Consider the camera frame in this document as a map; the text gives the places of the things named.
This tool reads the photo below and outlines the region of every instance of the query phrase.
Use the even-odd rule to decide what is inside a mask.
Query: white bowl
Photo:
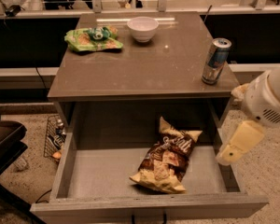
[[[148,42],[157,32],[159,23],[150,17],[136,17],[128,21],[132,37],[138,42]]]

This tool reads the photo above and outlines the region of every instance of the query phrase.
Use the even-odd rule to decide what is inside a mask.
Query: open drawer
[[[96,101],[75,104],[49,203],[31,211],[47,223],[138,223],[249,217],[268,200],[244,193],[231,167],[217,164],[212,99]],[[161,194],[129,179],[157,141],[159,117],[203,130],[182,181],[186,194]]]

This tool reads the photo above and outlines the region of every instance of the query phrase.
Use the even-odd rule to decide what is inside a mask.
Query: green snack bag
[[[117,32],[113,26],[81,28],[67,32],[64,40],[76,52],[121,49],[123,44],[116,40]]]

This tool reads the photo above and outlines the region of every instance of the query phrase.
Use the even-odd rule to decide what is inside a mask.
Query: small object on floor
[[[61,135],[65,133],[64,124],[61,119],[57,119],[56,134]]]
[[[21,172],[29,168],[28,162],[26,159],[22,156],[19,156],[14,162],[13,162],[15,169],[14,172]]]
[[[59,150],[63,147],[64,137],[62,135],[48,135],[48,140]]]
[[[63,155],[63,150],[60,149],[60,150],[58,150],[57,152],[54,152],[54,153],[52,154],[52,157],[54,158],[54,160],[56,160],[56,162],[59,162],[60,159],[61,159],[61,157],[62,157],[62,155]]]

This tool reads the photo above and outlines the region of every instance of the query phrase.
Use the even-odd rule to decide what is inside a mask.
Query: drawer front
[[[135,223],[249,217],[268,202],[263,196],[239,193],[218,195],[162,195],[144,199],[118,198],[102,200],[60,200],[49,204],[33,204],[32,212],[46,223]]]

